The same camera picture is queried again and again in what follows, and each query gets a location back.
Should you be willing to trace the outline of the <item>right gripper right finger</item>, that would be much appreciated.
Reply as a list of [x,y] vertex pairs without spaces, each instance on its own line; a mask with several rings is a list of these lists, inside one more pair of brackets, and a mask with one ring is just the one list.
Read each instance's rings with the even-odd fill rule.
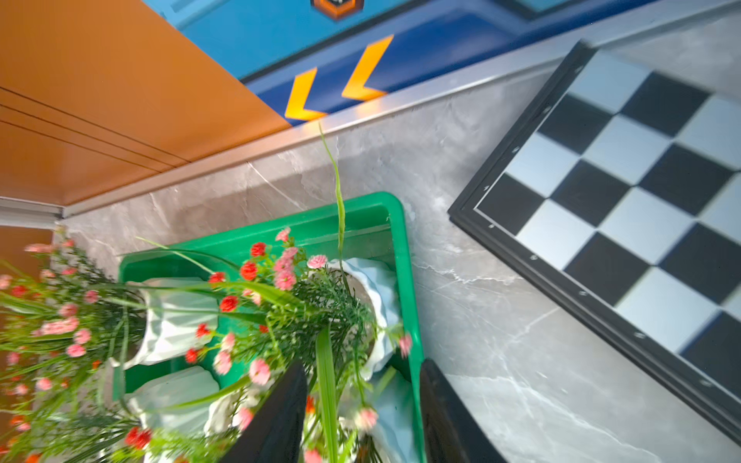
[[421,366],[420,395],[428,462],[507,462],[432,359]]

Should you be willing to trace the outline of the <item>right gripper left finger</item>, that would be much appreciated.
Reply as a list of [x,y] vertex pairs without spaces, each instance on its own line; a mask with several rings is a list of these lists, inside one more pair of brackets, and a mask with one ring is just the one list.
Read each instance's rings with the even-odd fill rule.
[[306,372],[295,361],[220,462],[298,462],[307,395]]

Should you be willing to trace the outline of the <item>red flower pot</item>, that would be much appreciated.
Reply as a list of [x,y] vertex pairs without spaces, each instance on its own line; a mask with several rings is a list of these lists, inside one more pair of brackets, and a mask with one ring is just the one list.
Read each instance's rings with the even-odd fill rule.
[[118,404],[98,380],[74,379],[14,412],[4,462],[217,462],[243,432],[240,393],[201,367],[154,378]]
[[[345,386],[339,402],[343,462],[422,462],[415,430],[415,400],[409,381],[396,368],[375,374],[364,394]],[[360,429],[356,420],[361,399],[376,411],[376,424]]]
[[[343,462],[343,389],[350,384],[364,394],[392,357],[407,356],[412,348],[395,274],[375,260],[311,255],[286,229],[277,233],[274,246],[255,243],[235,271],[235,281],[218,274],[195,283],[195,291],[217,300],[216,316],[231,322],[231,330],[215,335],[200,326],[195,334],[213,352],[216,373],[226,374],[237,364],[246,368],[241,379],[222,389],[240,393],[243,431],[299,361],[308,382],[300,458]],[[361,399],[358,427],[369,430],[376,419],[376,411]]]

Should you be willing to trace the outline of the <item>pink flower pot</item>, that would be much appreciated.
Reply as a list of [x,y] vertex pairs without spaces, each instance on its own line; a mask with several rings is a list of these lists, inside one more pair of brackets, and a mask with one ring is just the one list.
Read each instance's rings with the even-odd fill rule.
[[141,458],[152,426],[126,408],[79,403],[107,362],[132,368],[183,356],[198,326],[214,326],[216,301],[190,279],[118,284],[72,241],[32,244],[26,252],[44,262],[38,278],[1,266],[1,383],[17,398],[2,459]]

